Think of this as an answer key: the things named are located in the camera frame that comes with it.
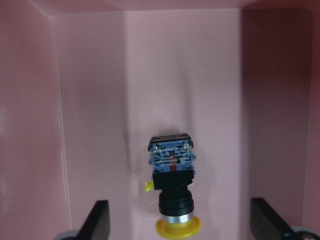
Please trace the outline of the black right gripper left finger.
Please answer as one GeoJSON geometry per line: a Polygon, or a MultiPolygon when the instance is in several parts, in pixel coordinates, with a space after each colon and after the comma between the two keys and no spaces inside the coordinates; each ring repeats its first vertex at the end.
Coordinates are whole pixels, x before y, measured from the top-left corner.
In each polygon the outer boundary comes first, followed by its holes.
{"type": "Polygon", "coordinates": [[[108,200],[98,200],[79,230],[77,240],[108,240],[111,232],[108,200]]]}

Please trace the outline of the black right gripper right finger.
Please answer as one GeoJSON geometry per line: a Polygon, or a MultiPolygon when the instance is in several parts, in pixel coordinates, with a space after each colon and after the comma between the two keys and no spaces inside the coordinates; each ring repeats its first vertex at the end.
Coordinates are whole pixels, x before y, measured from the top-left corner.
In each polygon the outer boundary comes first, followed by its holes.
{"type": "Polygon", "coordinates": [[[250,200],[250,230],[255,240],[299,240],[300,236],[261,197],[250,200]]]}

